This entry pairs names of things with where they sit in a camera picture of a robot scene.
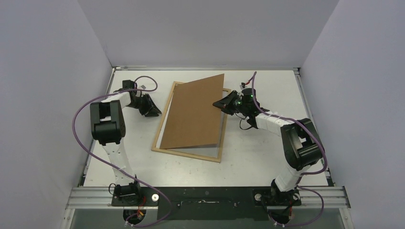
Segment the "brown backing board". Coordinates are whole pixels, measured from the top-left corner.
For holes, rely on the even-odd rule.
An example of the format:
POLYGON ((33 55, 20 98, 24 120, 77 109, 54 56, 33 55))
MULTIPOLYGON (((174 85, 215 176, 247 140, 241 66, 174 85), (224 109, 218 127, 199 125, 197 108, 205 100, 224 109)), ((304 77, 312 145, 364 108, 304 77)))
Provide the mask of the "brown backing board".
POLYGON ((224 74, 174 87, 160 148, 219 143, 221 111, 213 103, 223 97, 224 74))

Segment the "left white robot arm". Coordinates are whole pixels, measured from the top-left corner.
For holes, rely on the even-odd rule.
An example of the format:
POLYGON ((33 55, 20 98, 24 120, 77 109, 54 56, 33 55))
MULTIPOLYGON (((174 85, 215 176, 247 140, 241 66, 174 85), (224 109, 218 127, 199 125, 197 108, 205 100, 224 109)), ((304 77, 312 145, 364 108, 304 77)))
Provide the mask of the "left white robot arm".
POLYGON ((115 200, 129 205, 138 205, 145 199, 136 175, 131 168, 125 151, 123 139, 126 125, 123 108, 137 109, 145 117, 161 114, 149 94, 144 93, 145 86, 138 86, 136 81, 123 80, 122 87, 101 102, 90 104, 90 121, 92 137, 99 142, 113 165, 115 186, 112 193, 115 200))

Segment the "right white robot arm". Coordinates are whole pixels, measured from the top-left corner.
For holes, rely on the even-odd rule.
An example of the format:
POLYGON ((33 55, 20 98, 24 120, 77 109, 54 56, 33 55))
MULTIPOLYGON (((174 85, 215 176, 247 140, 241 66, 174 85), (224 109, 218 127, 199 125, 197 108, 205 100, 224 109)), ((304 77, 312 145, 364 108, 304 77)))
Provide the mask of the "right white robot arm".
POLYGON ((213 106, 228 115, 242 114, 252 128, 281 137, 286 165, 272 181, 269 192, 262 194, 260 199, 268 205, 295 204, 299 200, 297 185, 302 175, 322 158, 318 133, 309 118, 281 117, 260 107, 255 95, 252 88, 240 92, 233 90, 213 102, 213 106))

